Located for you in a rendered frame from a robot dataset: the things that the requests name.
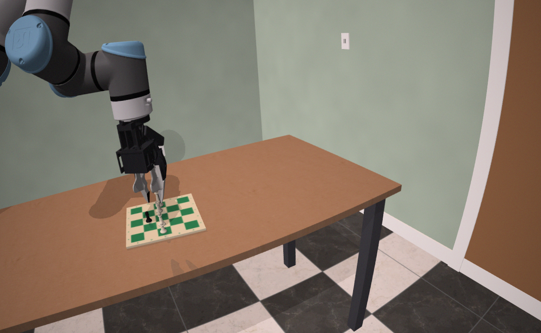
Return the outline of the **green and cream chessboard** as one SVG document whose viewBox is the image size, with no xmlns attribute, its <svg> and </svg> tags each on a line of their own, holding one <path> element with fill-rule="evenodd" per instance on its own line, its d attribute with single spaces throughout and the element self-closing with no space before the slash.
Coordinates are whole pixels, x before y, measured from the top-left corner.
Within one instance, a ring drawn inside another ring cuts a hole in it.
<svg viewBox="0 0 541 333">
<path fill-rule="evenodd" d="M 192 194 L 164 199 L 163 203 L 161 217 L 167 230 L 164 234 L 161 234 L 161 226 L 158 225 L 160 219 L 155 202 L 127 207 L 127 249 L 206 230 Z M 149 212 L 152 222 L 146 222 L 146 211 Z"/>
</svg>

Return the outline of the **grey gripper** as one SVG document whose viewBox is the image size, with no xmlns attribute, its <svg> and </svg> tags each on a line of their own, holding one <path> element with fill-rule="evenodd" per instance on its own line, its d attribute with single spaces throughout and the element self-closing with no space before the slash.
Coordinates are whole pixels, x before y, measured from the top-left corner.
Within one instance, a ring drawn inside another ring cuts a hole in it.
<svg viewBox="0 0 541 333">
<path fill-rule="evenodd" d="M 145 126 L 142 123 L 149 122 L 149 120 L 150 116 L 146 115 L 143 118 L 131 120 L 131 123 L 119 121 L 117 130 L 121 149 L 116 151 L 116 155 L 120 172 L 134 173 L 135 175 L 133 191 L 141 191 L 147 203 L 149 203 L 149 192 L 158 191 L 158 197 L 160 203 L 162 203 L 167 163 L 162 150 L 158 146 L 160 144 L 155 139 L 144 136 Z M 122 168 L 119 160 L 120 156 L 124 165 Z M 145 179 L 145 173 L 149 171 L 151 176 L 150 191 L 147 188 Z"/>
</svg>

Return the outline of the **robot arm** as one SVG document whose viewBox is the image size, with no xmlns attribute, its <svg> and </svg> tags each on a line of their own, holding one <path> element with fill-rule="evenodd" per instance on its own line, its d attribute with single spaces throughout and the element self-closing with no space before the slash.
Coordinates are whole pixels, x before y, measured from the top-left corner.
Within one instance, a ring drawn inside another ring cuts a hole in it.
<svg viewBox="0 0 541 333">
<path fill-rule="evenodd" d="M 144 45 L 105 43 L 82 53 L 68 41 L 73 0 L 0 0 L 0 86 L 11 62 L 49 83 L 62 98 L 109 90 L 114 119 L 152 111 Z"/>
</svg>

